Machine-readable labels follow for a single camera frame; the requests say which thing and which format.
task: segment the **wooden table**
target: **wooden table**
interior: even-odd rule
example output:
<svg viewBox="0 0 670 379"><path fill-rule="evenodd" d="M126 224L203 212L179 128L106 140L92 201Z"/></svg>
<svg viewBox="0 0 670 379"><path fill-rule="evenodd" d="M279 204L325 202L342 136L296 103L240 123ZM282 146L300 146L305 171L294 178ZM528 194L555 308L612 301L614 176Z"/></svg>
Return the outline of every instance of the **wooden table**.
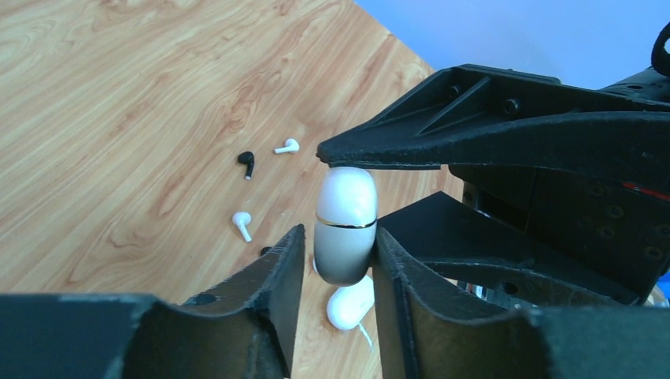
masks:
<svg viewBox="0 0 670 379"><path fill-rule="evenodd" d="M311 250L317 144L430 72L350 1L0 3L0 290L183 302L297 223ZM300 152L275 156L289 137ZM380 216L460 193L447 170L374 176ZM334 290L308 257L294 377L381 377L376 344L326 320Z"/></svg>

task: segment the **earbud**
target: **earbud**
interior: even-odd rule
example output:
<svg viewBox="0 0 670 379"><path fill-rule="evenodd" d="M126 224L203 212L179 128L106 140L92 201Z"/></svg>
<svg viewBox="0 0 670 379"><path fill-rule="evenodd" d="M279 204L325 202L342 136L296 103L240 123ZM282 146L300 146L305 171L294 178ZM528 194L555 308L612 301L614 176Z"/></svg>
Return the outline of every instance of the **earbud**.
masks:
<svg viewBox="0 0 670 379"><path fill-rule="evenodd" d="M246 164L247 173L244 175L246 180L251 180L251 174L254 172L254 153L253 152L243 152L237 156L237 162L241 164Z"/></svg>
<svg viewBox="0 0 670 379"><path fill-rule="evenodd" d="M340 287L365 276L377 232L378 198L367 171L335 167L323 179L314 225L314 261L318 274Z"/></svg>
<svg viewBox="0 0 670 379"><path fill-rule="evenodd" d="M247 225L251 222L251 215L247 212L237 212L232 215L232 222L237 226L239 232L242 233L244 241L251 242L251 236L247 231Z"/></svg>
<svg viewBox="0 0 670 379"><path fill-rule="evenodd" d="M296 153L300 150L300 145L298 144L298 141L294 140L293 138L288 138L286 142L284 142L284 147L283 148L275 148L274 153L275 154L281 154L282 152L293 152Z"/></svg>

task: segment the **white cable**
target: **white cable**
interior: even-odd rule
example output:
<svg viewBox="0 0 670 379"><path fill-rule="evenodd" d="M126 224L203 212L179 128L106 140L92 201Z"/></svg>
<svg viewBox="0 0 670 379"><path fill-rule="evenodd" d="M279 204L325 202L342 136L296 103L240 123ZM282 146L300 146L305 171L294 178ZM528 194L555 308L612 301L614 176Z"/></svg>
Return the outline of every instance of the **white cable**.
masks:
<svg viewBox="0 0 670 379"><path fill-rule="evenodd" d="M367 334L367 330L365 330L365 327L363 326L363 323L358 324L358 329L360 329L360 331L365 336L365 339L367 340L367 344L370 345L370 351L373 351L374 348L372 347L372 338L370 338L370 335Z"/></svg>

